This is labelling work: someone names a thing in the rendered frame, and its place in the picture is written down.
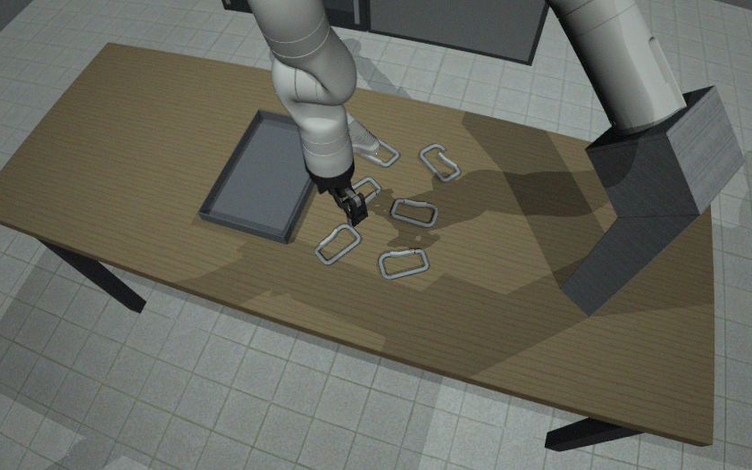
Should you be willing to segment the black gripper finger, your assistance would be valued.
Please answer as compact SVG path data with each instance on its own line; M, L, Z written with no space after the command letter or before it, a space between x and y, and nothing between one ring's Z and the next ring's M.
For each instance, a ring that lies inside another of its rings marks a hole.
M307 171L306 163L305 163L305 169L306 169L306 171ZM308 172L308 171L307 171L307 172ZM320 186L318 186L318 185L316 185L316 188L317 188L317 191L319 192L319 194L322 194L322 193L324 193L325 191L327 191L327 189L326 189L326 188L320 187Z
M360 223L368 216L364 196L361 192L356 195L354 189L352 191L350 188L346 188L345 192L348 198L341 202L335 189L327 190L335 199L338 207L344 209L347 215L347 223L350 227L355 227L358 223ZM348 206L350 208L350 211L347 208Z

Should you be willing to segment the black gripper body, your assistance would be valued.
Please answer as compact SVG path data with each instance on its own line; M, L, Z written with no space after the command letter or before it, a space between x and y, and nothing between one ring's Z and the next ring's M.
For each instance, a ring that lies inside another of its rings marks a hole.
M349 169L347 171L345 171L344 173L340 174L339 176L336 176L336 177L323 178L323 177L320 177L320 176L317 176L317 175L313 174L312 172L309 171L308 168L307 168L307 171L309 173L309 176L310 176L311 180L316 185L318 185L320 187L323 187L323 188L327 188L327 189L335 189L335 191L338 194L339 198L347 196L347 194L345 192L346 188L350 188L353 191L353 188L352 188L352 186L350 184L350 181L351 181L351 178L352 178L352 176L354 174L354 171L355 171L355 162L354 162L354 159L353 159L353 162L352 162L351 166L349 167ZM336 188L334 188L334 187L336 187Z

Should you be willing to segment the grey carabiner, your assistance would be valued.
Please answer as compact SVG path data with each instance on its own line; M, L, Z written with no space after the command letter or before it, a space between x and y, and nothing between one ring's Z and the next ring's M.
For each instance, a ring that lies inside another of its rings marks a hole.
M381 160L379 160L379 159L377 159L377 158L375 158L375 157L373 157L371 155L364 155L364 154L359 154L359 155L361 155L361 156L363 156L363 157L365 157L365 158L367 158L367 159L369 159L369 160L371 160L371 161L375 162L376 164L379 164L379 165L381 165L383 167L389 167L390 165L392 165L399 158L399 153L396 151L396 149L394 149L393 147L389 146L388 144L386 144L385 142L383 142L379 138L378 138L378 141L387 150L389 150L390 152L392 152L393 154L395 154L395 156L392 157L387 163L384 163Z
M426 223L426 222L420 222L420 221L417 221L417 220L414 220L414 219L411 219L411 218L407 218L407 217L404 217L404 216L401 216L401 215L395 214L395 211L396 211L396 208L397 208L397 204L398 204L398 203L404 203L404 204L407 204L407 205L411 205L411 206L424 206L424 207L430 207L430 208L432 208L432 209L433 209L433 211L434 211L434 214L433 214L433 216L432 216L432 218L431 218L431 221L430 221L429 223ZM412 200L408 200L408 199L405 199L405 201L404 201L404 199L402 199L402 198L398 198L398 199L396 199L396 200L395 200L395 202L394 202L394 204L393 204L393 206L392 206L392 208L391 208L390 214L391 214L391 216L392 216L393 218L396 218L396 219L398 219L398 220L402 220L402 221L405 221L405 222L410 222L410 223L413 223L413 224L417 224L417 225L420 225L420 226L422 226L422 227L426 227L426 228L429 228L429 227L431 227L431 226L432 226L432 225L433 225L433 224L435 223L435 221L436 221L436 218L437 218L437 215L438 215L438 208L437 208L437 207L435 207L435 206L434 206L433 204L430 204L430 203L426 203L426 202L415 202L415 201L412 201Z
M422 150L422 151L420 152L420 154L419 154L419 157L420 157L420 158L421 158L421 159L423 160L423 162L424 162L424 163L425 163L425 164L426 164L426 165L427 165L427 166L428 166L428 167L429 167L429 168L430 168L430 169L431 169L431 170L433 171L433 173L434 173L434 174L435 174L435 175L436 175L436 176L437 176L437 177L438 177L438 178L439 178L439 179L440 179L441 181L443 181L443 182L447 182L447 181L450 181L450 180L452 180L452 179L453 179L454 177L456 177L456 176L458 176L458 175L460 174L460 169L459 169L459 168L458 168L458 167L456 166L456 164L454 164L453 162L451 162L450 160L448 160L447 158L445 158L445 157L444 157L444 156L443 156L443 155L442 155L442 154L441 154L441 153L439 152L439 154L438 154L438 157L439 157L439 158L440 158L440 159L441 159L441 160L442 160L442 161L443 161L444 163L448 164L449 166L451 166L451 167L453 167L453 168L455 169L455 173L453 173L453 174L449 175L448 177L444 178L444 177L442 177L442 175L441 175L441 174L440 174L440 173L439 173L439 172L438 172L438 171L437 171L437 170L436 170L436 169L435 169L435 168L434 168L434 167L432 166L432 164L431 164L431 163L430 163L430 162L429 162L429 161L428 161L428 160L427 160L427 159L426 159L426 158L425 158L425 157L423 156L423 154L424 154L424 153L428 152L429 150L431 150L431 149L433 149L433 148L435 148L435 147L436 147L436 148L439 148L439 149L440 149L440 150L441 150L441 151L442 151L443 153L444 153L444 152L446 152L446 149L445 149L445 148L444 148L443 146L441 146L440 144L432 144L432 145L430 145L430 146L428 146L428 147L424 148L424 149L423 149L423 150Z
M361 186L361 185L363 185L363 184L364 184L364 183L365 183L366 181L370 181L370 182L372 183L372 185L373 185L373 186L374 186L374 187L376 188L376 190L375 190L375 191L374 191L374 192L373 192L373 193L372 193L372 194L371 194L370 196L368 196L368 197L367 197L367 198L365 199L365 204L367 204L368 202L370 202L370 201L371 201L371 200L372 200L372 199L373 199L373 198L374 198L374 197L375 197L376 195L378 195L378 194L380 193L380 191L381 191L380 185L379 185L379 184L378 184L378 183L377 183L377 182L376 182L376 181L375 181L375 180L374 180L373 178L371 178L371 177L367 177L367 178L364 178L363 180L361 180L361 181L357 182L357 183L356 183L356 184L355 184L354 186L352 186L352 187L353 187L353 189L356 189L356 188L360 187L360 186Z
M333 239L334 239L334 237L335 237L335 236L337 235L337 233L338 233L338 232L339 232L340 230L342 230L342 229L345 229L345 228L346 228L346 229L349 229L349 230L350 230L350 231L351 231L351 232L352 232L352 233L353 233L353 234L354 234L354 235L356 236L356 241L354 241L354 242L353 242L352 244L350 244L350 245L349 245L348 247L346 247L346 248L345 248L345 249L343 249L343 250L342 250L341 252L339 252L339 253L338 253L337 255L335 255L334 257L332 257L332 258L331 258L331 260L327 261L327 260L326 260L326 259L325 259L325 258L324 258L324 257L322 256L322 254L321 254L321 253L319 252L319 250L320 250L321 248L323 248L323 247L324 247L324 246L325 246L326 244L328 244L328 243L329 243L329 242L330 242L331 240L333 240ZM343 256L343 255L344 255L344 254L345 254L346 252L348 252L348 251L349 251L350 249L352 249L352 248L353 248L353 247L355 247L355 246L356 246L357 244L359 244L360 240L361 240L361 236L360 236L360 234L359 234L359 233L358 233L358 232L357 232L357 231L356 231L356 230L355 230L355 229L354 229L353 227L350 227L350 226L349 226L348 224L341 224L341 225L339 225L339 227L337 227L337 228L336 228L336 229L335 229L335 230L334 230L334 231L333 231L333 232L331 233L331 235L330 235L330 236L329 236L329 237L328 237L327 239L325 239L325 240L324 240L324 241L323 241L322 243L320 243L320 245L319 245L319 246L318 246L318 247L317 247L317 248L316 248L316 249L314 250L314 253L315 253L315 254L316 254L316 255L317 255L317 256L318 256L319 258L320 258L320 260L321 260L321 261L322 261L322 262L323 262L324 264L326 264L326 265L328 265L328 264L332 264L332 263L334 263L334 262L335 262L336 260L338 260L338 259L339 259L340 257L342 257L342 256Z
M391 275L387 275L386 274L384 266L383 266L383 263L382 263L382 261L383 261L383 259L385 257L387 257L387 256L408 256L408 255L412 255L414 253L415 254L418 254L418 253L421 254L422 261L424 263L423 267L419 267L419 268L415 268L413 270L409 270L409 271L405 271L405 272L401 272L401 273L395 273L395 274L391 274ZM378 263L379 263L381 275L385 279L388 279L388 280L392 280L392 279L395 279L395 278L398 278L398 277L402 277L402 276L406 276L406 275L413 274L413 273L423 272L423 271L426 271L428 269L428 267L429 267L429 263L428 263L427 257L426 257L426 255L425 255L425 253L424 253L424 251L422 249L415 249L415 250L411 249L411 250L406 250L406 251L402 251L402 252L387 252L387 253L384 253L384 254L382 254L380 256Z

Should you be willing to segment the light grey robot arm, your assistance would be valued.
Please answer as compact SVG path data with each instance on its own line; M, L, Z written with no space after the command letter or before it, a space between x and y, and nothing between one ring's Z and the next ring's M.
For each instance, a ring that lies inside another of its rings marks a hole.
M635 0L545 1L616 135L646 130L687 107ZM309 171L336 177L349 169L353 153L378 154L378 139L342 105L355 92L355 61L329 25L323 1L247 2L275 56L272 85L299 127Z

